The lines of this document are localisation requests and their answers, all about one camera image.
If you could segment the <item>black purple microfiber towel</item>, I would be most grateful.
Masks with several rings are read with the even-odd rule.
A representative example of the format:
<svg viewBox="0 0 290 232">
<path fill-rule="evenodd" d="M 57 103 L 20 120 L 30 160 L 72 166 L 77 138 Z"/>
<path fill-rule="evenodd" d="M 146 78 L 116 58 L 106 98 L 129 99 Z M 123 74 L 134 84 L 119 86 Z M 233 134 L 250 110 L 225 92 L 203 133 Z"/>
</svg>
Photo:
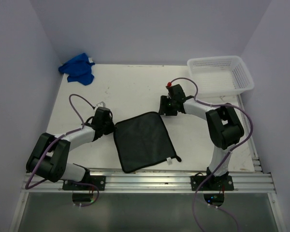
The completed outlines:
<svg viewBox="0 0 290 232">
<path fill-rule="evenodd" d="M 113 138 L 122 171 L 127 174 L 173 159 L 182 161 L 157 112 L 116 123 Z"/>
</svg>

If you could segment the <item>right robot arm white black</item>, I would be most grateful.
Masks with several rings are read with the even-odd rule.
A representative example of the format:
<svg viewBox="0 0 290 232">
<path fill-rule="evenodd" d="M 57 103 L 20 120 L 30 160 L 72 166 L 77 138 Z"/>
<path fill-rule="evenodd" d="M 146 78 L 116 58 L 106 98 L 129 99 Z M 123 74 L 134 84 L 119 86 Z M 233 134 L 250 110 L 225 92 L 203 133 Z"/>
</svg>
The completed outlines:
<svg viewBox="0 0 290 232">
<path fill-rule="evenodd" d="M 182 87 L 168 83 L 167 96 L 160 97 L 159 114 L 176 116 L 178 113 L 193 115 L 207 122 L 209 135 L 214 144 L 212 160 L 206 169 L 206 178 L 196 183 L 200 189 L 218 190 L 228 182 L 230 149 L 244 136 L 244 128 L 230 104 L 212 106 L 201 103 L 193 96 L 186 96 Z"/>
</svg>

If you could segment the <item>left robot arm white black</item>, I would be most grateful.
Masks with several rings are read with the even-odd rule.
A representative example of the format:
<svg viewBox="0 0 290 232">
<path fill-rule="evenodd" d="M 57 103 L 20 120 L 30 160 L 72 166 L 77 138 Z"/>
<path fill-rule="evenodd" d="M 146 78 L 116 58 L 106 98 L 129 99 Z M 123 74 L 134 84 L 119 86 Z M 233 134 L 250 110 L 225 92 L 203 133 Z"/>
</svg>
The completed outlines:
<svg viewBox="0 0 290 232">
<path fill-rule="evenodd" d="M 111 110 L 97 107 L 94 116 L 90 117 L 79 129 L 62 135 L 43 133 L 26 164 L 27 171 L 31 173 L 29 181 L 36 174 L 54 183 L 59 180 L 73 181 L 79 189 L 87 189 L 91 183 L 88 170 L 68 163 L 69 152 L 114 131 Z"/>
</svg>

